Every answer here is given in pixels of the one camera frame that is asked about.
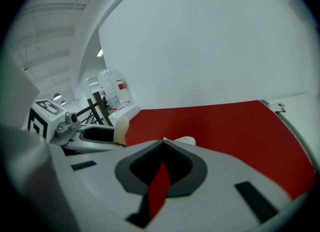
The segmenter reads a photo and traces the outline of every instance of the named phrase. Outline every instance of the white ceiling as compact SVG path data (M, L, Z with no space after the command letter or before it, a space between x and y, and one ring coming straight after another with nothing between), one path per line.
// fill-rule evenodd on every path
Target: white ceiling
M27 0L7 37L17 64L39 88L38 98L53 99L55 93L71 103L70 42L74 28L89 0Z

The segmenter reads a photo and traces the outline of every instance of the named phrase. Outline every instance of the red surface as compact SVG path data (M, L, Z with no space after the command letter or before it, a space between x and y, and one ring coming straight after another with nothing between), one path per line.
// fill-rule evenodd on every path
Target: red surface
M149 140L194 137L196 145L232 155L280 185L292 199L316 176L304 150L260 101L142 110L131 121L128 146Z
M161 164L158 172L148 187L148 202L150 220L157 214L165 203L167 188L170 186L170 177L167 167Z

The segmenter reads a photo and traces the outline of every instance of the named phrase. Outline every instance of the ceiling light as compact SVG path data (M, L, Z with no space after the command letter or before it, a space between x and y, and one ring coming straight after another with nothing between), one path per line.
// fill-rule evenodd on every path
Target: ceiling light
M94 85L94 84L97 84L97 83L99 83L99 82L90 83L89 86Z
M57 100L61 97L60 93L55 93L55 95L53 96L53 100Z
M99 53L96 55L97 57L101 57L103 55L102 49L100 49Z

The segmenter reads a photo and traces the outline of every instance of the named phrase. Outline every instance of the clear plastic bottle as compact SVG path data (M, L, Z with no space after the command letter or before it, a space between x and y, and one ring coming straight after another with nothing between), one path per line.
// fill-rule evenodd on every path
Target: clear plastic bottle
M101 71L98 80L108 104L113 109L120 110L129 104L128 90L125 87L123 75L117 68L108 68Z

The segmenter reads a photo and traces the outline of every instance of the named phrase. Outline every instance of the plastic bottle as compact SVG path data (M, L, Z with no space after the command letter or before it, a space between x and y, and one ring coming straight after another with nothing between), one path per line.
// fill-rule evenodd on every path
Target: plastic bottle
M98 80L114 110L120 110L129 104L129 93L125 87L124 78L117 68L108 68L101 71Z

